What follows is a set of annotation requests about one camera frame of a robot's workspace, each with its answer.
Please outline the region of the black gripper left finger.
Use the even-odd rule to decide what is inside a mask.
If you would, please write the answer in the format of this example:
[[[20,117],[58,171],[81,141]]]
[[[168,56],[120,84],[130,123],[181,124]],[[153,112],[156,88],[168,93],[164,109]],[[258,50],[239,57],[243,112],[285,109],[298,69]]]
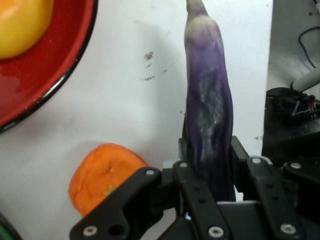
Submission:
[[[139,240],[175,210],[162,240],[226,240],[228,224],[207,184],[191,163],[192,148],[181,138],[180,159],[170,168],[143,167],[70,230],[72,240]]]

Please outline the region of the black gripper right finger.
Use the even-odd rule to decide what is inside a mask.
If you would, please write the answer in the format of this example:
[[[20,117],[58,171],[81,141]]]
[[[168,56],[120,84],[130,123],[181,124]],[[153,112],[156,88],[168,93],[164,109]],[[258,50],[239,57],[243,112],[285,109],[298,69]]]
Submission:
[[[262,156],[249,156],[240,140],[231,139],[233,179],[246,202],[258,209],[255,239],[320,238],[320,172],[305,161],[276,167]]]

